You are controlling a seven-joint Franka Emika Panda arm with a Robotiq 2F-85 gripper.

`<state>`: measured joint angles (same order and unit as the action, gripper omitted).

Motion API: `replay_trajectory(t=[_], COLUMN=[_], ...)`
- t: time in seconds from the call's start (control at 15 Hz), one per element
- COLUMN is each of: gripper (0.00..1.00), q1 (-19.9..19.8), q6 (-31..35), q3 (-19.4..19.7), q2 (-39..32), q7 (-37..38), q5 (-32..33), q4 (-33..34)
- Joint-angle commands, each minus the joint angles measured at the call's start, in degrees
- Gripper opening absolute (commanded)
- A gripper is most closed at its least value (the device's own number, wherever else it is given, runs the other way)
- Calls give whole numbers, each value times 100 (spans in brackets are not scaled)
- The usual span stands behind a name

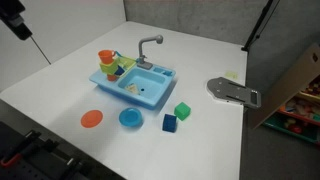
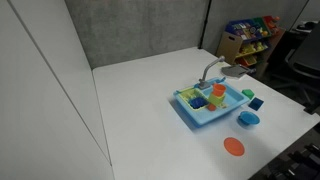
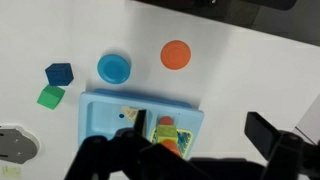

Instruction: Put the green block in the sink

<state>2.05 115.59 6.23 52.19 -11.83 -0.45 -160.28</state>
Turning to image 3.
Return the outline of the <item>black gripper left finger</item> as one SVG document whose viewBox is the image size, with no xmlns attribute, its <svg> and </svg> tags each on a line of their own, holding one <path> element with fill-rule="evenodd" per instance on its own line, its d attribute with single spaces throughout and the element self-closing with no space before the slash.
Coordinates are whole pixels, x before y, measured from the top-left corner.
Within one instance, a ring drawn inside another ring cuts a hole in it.
<svg viewBox="0 0 320 180">
<path fill-rule="evenodd" d="M 142 137 L 146 134 L 146 110 L 139 110 L 133 126 L 133 129 Z"/>
</svg>

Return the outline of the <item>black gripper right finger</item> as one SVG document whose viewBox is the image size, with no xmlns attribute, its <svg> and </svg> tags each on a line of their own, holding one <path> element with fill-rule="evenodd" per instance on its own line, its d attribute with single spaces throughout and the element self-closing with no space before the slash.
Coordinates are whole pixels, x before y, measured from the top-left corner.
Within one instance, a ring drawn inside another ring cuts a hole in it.
<svg viewBox="0 0 320 180">
<path fill-rule="evenodd" d="M 266 160 L 280 137 L 280 132 L 257 112 L 247 113 L 244 133 Z"/>
</svg>

